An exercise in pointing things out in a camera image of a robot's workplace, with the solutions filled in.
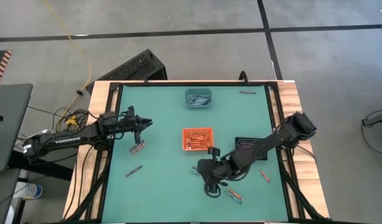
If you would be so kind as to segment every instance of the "yellow cable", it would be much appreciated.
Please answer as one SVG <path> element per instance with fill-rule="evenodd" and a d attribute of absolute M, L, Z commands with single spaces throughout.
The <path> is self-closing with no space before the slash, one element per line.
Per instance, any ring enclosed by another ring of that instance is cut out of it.
<path fill-rule="evenodd" d="M 46 0 L 43 0 L 43 3 L 46 5 L 46 7 L 50 10 L 50 12 L 52 12 L 52 14 L 54 15 L 55 19 L 57 20 L 57 22 L 60 24 L 62 30 L 66 33 L 66 35 L 68 36 L 68 40 L 71 42 L 71 44 L 76 47 L 76 49 L 79 50 L 80 54 L 82 55 L 82 57 L 85 59 L 87 65 L 88 65 L 88 71 L 89 71 L 89 77 L 87 79 L 87 82 L 84 84 L 84 86 L 80 89 L 81 91 L 84 90 L 86 88 L 86 86 L 89 84 L 90 80 L 91 80 L 91 64 L 89 62 L 89 60 L 87 59 L 84 51 L 77 45 L 75 44 L 75 41 L 73 41 L 73 39 L 71 38 L 71 34 L 68 32 L 67 28 L 65 27 L 65 24 L 63 23 L 63 21 L 61 20 L 61 18 L 55 13 L 55 11 L 52 9 L 52 7 L 47 3 Z M 75 102 L 75 100 L 78 98 L 78 95 L 76 94 L 75 97 L 72 99 L 71 103 L 66 107 L 64 113 L 62 114 L 62 116 L 65 115 L 65 113 L 69 110 L 69 108 L 72 106 L 73 102 Z"/>

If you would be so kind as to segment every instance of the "orange box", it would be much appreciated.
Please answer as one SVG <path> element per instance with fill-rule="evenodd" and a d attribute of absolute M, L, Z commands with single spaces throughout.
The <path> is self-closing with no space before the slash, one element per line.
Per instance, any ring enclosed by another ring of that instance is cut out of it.
<path fill-rule="evenodd" d="M 213 146 L 212 128 L 184 128 L 183 129 L 183 150 L 202 151 Z"/>

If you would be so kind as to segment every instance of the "teal table surface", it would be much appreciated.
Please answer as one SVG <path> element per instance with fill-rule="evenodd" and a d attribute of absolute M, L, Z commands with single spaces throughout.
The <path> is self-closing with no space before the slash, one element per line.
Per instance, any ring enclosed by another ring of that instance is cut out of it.
<path fill-rule="evenodd" d="M 188 109 L 184 92 L 189 88 L 211 89 L 212 107 Z M 206 196 L 202 178 L 190 171 L 199 159 L 211 155 L 182 150 L 184 128 L 212 127 L 214 146 L 222 155 L 235 148 L 235 137 L 270 135 L 263 86 L 124 86 L 119 111 L 131 105 L 154 124 L 141 133 L 146 146 L 135 156 L 129 153 L 133 134 L 115 140 L 103 223 L 287 221 L 275 150 L 268 152 L 267 161 L 255 162 L 244 180 L 228 182 L 228 187 L 243 197 L 242 205 L 225 195 L 226 187 L 221 187 L 219 198 Z M 142 169 L 125 177 L 140 165 Z M 259 170 L 270 178 L 270 184 Z"/>

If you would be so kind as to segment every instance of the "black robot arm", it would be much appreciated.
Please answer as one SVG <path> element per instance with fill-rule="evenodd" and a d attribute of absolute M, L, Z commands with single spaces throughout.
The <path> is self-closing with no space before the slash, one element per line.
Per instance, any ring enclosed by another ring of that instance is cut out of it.
<path fill-rule="evenodd" d="M 304 113 L 295 113 L 286 118 L 271 135 L 261 142 L 250 147 L 235 149 L 221 157 L 219 161 L 217 156 L 220 156 L 220 150 L 210 147 L 208 153 L 212 154 L 213 159 L 200 159 L 197 167 L 205 182 L 205 193 L 210 197 L 218 197 L 220 195 L 218 185 L 227 185 L 222 180 L 243 179 L 258 156 L 278 146 L 296 147 L 300 140 L 311 138 L 315 131 L 316 127 Z"/>
<path fill-rule="evenodd" d="M 108 150 L 115 134 L 123 135 L 126 132 L 134 133 L 135 142 L 140 143 L 141 131 L 151 124 L 151 119 L 135 115 L 132 106 L 121 115 L 106 112 L 101 114 L 93 124 L 86 125 L 79 130 L 40 134 L 27 139 L 23 144 L 24 156 L 32 162 L 51 151 L 84 144 L 90 144 L 96 150 Z"/>

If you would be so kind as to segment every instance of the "gray floor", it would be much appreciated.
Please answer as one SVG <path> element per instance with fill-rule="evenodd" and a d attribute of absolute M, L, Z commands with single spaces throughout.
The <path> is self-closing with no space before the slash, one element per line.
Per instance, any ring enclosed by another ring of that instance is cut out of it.
<path fill-rule="evenodd" d="M 52 1 L 73 34 L 187 29 L 261 28 L 255 0 Z M 382 0 L 264 0 L 271 27 L 382 24 Z M 0 1 L 0 37 L 64 35 L 42 1 Z M 382 155 L 361 139 L 360 121 L 382 109 L 382 29 L 273 34 L 284 79 L 296 80 L 305 112 L 319 132 L 312 140 L 330 216 L 382 223 Z M 93 79 L 151 49 L 170 79 L 275 79 L 264 34 L 190 35 L 78 40 Z M 67 41 L 5 42 L 13 50 L 2 84 L 32 83 L 30 105 L 66 106 L 87 78 L 86 64 Z M 85 95 L 77 108 L 87 108 Z M 28 110 L 21 132 L 50 128 L 52 117 Z M 382 150 L 382 126 L 367 129 Z M 49 154 L 57 159 L 73 151 Z M 74 160 L 62 162 L 73 167 Z M 40 181 L 43 199 L 27 202 L 23 221 L 61 218 L 68 183 Z"/>

